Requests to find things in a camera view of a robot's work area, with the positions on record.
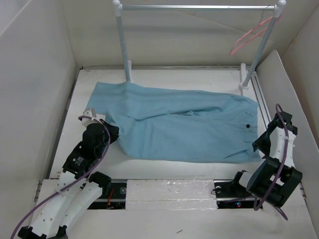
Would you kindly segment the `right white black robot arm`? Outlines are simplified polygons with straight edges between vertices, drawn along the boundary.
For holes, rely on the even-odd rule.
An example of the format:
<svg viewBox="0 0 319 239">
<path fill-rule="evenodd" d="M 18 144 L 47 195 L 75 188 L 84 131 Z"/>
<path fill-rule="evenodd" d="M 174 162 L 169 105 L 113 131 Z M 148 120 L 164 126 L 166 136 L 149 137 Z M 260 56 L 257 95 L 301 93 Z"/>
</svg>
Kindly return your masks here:
<svg viewBox="0 0 319 239">
<path fill-rule="evenodd" d="M 298 128 L 292 124 L 291 114 L 275 113 L 267 130 L 252 144 L 254 151 L 264 154 L 264 162 L 253 174 L 245 170 L 237 172 L 230 184 L 231 192 L 236 196 L 248 192 L 259 199 L 259 203 L 254 203 L 255 210 L 264 202 L 277 209 L 283 206 L 303 177 L 293 162 L 297 134 Z"/>
</svg>

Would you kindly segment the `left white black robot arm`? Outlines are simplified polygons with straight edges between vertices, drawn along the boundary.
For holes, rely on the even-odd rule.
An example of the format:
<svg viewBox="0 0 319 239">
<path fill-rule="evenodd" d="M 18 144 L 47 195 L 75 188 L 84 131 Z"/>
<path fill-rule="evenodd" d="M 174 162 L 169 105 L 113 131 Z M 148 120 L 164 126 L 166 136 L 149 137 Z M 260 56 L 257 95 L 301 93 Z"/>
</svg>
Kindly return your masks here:
<svg viewBox="0 0 319 239">
<path fill-rule="evenodd" d="M 95 168 L 118 137 L 118 127 L 102 119 L 86 127 L 62 167 L 54 193 L 34 207 L 43 207 L 38 217 L 29 226 L 17 226 L 19 238 L 66 239 L 96 199 L 112 195 L 111 178 Z"/>
</svg>

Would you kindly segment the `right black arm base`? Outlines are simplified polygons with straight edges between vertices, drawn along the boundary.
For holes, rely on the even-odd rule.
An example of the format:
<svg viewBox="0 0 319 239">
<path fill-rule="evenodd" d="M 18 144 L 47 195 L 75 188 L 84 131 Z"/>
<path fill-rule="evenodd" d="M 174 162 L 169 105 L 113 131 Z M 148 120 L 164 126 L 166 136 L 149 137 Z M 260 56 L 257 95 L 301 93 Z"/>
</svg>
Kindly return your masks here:
<svg viewBox="0 0 319 239">
<path fill-rule="evenodd" d="M 233 181 L 215 181 L 211 195 L 216 198 L 217 209 L 252 209 L 255 198 L 240 184 Z"/>
</svg>

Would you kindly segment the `light blue trousers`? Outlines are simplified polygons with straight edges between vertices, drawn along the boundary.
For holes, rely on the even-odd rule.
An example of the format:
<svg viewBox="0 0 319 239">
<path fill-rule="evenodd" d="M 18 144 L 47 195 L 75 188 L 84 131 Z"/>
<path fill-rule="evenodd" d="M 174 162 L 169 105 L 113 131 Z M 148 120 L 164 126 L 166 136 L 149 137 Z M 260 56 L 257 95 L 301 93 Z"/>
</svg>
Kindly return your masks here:
<svg viewBox="0 0 319 239">
<path fill-rule="evenodd" d="M 258 104 L 226 93 L 97 83 L 87 104 L 119 128 L 118 143 L 135 159 L 247 163 L 261 157 Z"/>
</svg>

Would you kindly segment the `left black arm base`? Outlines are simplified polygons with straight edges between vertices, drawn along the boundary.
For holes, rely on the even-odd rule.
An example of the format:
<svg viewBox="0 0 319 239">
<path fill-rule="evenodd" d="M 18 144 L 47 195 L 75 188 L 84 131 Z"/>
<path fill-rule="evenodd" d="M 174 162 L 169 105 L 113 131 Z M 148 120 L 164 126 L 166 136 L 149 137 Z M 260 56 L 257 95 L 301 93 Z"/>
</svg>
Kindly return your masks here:
<svg viewBox="0 0 319 239">
<path fill-rule="evenodd" d="M 122 210 L 126 207 L 127 182 L 112 182 L 111 190 L 108 195 L 102 195 L 95 200 L 89 210 Z"/>
</svg>

